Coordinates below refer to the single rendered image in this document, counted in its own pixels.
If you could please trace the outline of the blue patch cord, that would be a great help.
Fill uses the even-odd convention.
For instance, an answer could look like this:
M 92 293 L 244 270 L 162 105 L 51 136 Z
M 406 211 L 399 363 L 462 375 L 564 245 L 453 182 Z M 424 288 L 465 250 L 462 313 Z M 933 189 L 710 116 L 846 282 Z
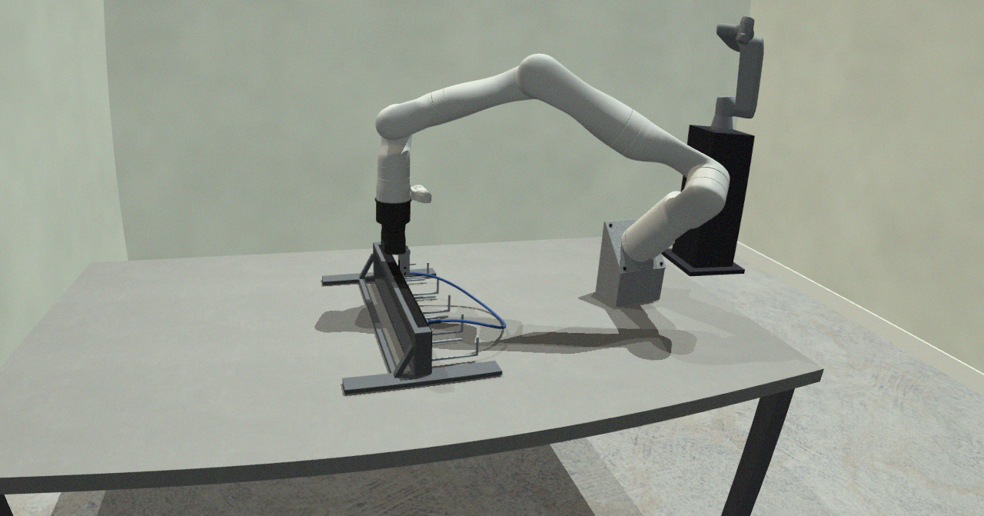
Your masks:
M 490 328 L 494 328 L 494 329 L 505 329 L 506 328 L 505 322 L 494 311 L 492 311 L 491 309 L 489 309 L 489 307 L 487 307 L 487 305 L 483 305 L 483 303 L 480 300 L 478 300 L 477 298 L 474 298 L 474 296 L 472 296 L 470 293 L 464 291 L 462 288 L 460 288 L 460 286 L 457 286 L 457 285 L 453 284 L 453 282 L 449 282 L 447 280 L 444 280 L 443 278 L 438 277 L 438 275 L 429 275 L 429 274 L 425 274 L 425 273 L 409 273 L 409 275 L 428 275 L 428 277 L 436 278 L 436 280 L 445 281 L 449 285 L 456 286 L 456 288 L 458 289 L 458 291 L 462 291 L 466 295 L 470 296 L 470 298 L 472 298 L 474 300 L 477 300 L 477 302 L 479 303 L 479 305 L 482 305 L 489 312 L 491 312 L 492 314 L 494 314 L 494 316 L 497 317 L 504 326 L 489 325 L 489 324 L 485 324 L 485 323 L 481 323 L 481 322 L 472 322 L 472 321 L 461 320 L 461 319 L 442 319 L 442 320 L 438 319 L 438 320 L 435 320 L 435 323 L 436 324 L 439 324 L 439 323 L 442 323 L 442 322 L 463 322 L 463 323 L 474 324 L 474 325 L 482 325 L 482 326 L 486 326 L 486 327 L 490 327 Z

